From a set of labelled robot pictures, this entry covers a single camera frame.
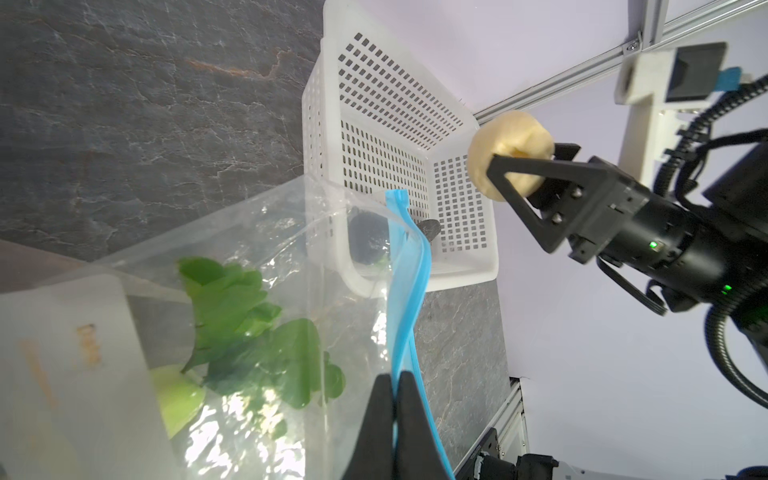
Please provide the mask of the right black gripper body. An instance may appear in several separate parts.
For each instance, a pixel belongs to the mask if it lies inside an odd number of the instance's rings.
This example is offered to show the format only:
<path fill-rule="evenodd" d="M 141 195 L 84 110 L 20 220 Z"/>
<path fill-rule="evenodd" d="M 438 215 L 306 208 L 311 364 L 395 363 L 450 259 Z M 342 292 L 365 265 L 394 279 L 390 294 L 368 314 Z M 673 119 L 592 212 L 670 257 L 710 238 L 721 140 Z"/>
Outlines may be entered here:
<path fill-rule="evenodd" d="M 678 205 L 613 180 L 585 228 L 568 242 L 656 312 L 683 312 L 756 285 L 767 269 L 767 158 L 747 155 L 704 193 L 709 206 Z"/>

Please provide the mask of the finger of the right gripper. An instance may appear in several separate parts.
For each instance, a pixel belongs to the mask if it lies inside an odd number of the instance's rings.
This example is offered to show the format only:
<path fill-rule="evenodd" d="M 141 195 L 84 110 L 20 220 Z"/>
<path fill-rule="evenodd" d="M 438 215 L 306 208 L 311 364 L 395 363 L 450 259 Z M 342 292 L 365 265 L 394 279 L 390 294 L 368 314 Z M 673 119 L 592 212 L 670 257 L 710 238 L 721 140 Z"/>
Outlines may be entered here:
<path fill-rule="evenodd" d="M 581 150 L 581 146 L 574 143 L 556 143 L 553 159 L 557 161 L 572 161 Z M 546 178 L 539 188 L 527 197 L 533 207 L 551 207 L 562 196 L 570 185 L 567 180 Z"/>
<path fill-rule="evenodd" d="M 538 176 L 543 183 L 525 196 L 508 179 L 512 173 Z M 569 236 L 585 228 L 609 190 L 609 166 L 601 162 L 496 155 L 487 178 L 547 253 L 555 252 Z"/>

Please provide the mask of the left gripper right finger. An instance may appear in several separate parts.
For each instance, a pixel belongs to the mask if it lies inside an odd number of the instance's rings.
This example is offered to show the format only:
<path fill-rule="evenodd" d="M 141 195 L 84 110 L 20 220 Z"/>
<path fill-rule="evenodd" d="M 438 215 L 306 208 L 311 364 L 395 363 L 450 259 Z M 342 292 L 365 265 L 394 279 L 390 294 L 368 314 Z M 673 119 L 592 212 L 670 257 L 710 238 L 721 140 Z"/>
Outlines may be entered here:
<path fill-rule="evenodd" d="M 395 397 L 397 440 L 394 478 L 401 480 L 446 480 L 450 475 L 441 457 L 412 372 L 400 375 Z"/>

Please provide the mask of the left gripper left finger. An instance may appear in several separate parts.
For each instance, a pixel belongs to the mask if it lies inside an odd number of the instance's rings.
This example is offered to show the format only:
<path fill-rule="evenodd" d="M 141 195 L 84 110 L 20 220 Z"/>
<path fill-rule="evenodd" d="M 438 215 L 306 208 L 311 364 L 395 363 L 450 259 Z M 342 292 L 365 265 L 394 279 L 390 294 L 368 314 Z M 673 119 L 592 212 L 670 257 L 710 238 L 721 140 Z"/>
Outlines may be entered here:
<path fill-rule="evenodd" d="M 352 457 L 343 480 L 390 480 L 394 473 L 395 404 L 392 380 L 379 375 L 373 384 Z"/>

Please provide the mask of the clear zip top bag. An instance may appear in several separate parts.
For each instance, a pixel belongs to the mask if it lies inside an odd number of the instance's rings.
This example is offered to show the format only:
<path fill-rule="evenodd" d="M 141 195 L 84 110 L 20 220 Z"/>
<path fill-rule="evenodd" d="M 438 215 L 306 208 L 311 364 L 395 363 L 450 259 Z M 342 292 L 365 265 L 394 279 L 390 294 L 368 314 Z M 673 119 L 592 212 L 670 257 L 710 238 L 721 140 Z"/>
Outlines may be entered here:
<path fill-rule="evenodd" d="M 414 326 L 439 226 L 302 176 L 92 263 L 1 245 L 5 479 L 449 479 Z"/>

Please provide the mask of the green leafy vegetable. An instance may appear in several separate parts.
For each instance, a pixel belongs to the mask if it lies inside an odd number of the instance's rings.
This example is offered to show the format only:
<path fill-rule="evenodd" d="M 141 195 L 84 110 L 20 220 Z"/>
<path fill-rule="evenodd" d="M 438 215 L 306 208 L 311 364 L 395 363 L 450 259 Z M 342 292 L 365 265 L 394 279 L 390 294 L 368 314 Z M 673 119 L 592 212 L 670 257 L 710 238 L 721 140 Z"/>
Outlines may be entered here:
<path fill-rule="evenodd" d="M 276 401 L 301 410 L 314 397 L 327 403 L 343 394 L 346 376 L 322 350 L 316 324 L 280 322 L 259 270 L 195 256 L 180 259 L 177 271 L 192 304 L 193 350 L 184 365 L 150 372 L 168 437 L 196 418 L 207 394 L 240 401 L 254 422 Z"/>

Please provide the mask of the black avocado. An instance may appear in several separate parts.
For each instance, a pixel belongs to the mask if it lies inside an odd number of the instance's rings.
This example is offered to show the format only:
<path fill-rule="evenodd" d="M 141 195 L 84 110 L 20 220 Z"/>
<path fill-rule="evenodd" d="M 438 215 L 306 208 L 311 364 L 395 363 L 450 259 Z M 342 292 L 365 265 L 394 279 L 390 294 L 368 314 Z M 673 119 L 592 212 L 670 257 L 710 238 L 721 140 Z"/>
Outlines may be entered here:
<path fill-rule="evenodd" d="M 379 213 L 353 208 L 347 218 L 351 260 L 363 266 L 382 266 L 389 260 L 388 219 Z"/>

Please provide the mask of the white plastic basket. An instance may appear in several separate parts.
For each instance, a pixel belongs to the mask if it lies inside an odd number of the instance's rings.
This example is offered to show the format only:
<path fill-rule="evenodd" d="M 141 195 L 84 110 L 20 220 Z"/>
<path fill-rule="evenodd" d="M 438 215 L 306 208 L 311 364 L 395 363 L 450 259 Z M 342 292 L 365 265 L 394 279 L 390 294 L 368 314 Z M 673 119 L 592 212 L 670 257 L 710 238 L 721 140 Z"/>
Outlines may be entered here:
<path fill-rule="evenodd" d="M 375 200 L 406 190 L 411 217 L 441 226 L 429 291 L 498 273 L 493 206 L 466 168 L 477 130 L 470 111 L 359 3 L 324 4 L 302 95 L 304 171 Z"/>

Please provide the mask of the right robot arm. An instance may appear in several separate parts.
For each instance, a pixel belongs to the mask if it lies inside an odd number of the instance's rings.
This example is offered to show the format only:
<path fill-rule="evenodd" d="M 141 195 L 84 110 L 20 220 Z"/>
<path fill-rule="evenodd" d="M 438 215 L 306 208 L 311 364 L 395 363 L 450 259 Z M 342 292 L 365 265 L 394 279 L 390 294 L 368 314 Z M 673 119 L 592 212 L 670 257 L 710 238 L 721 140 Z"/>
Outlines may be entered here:
<path fill-rule="evenodd" d="M 530 447 L 564 477 L 767 475 L 767 80 L 670 130 L 662 165 L 494 153 L 499 293 Z"/>

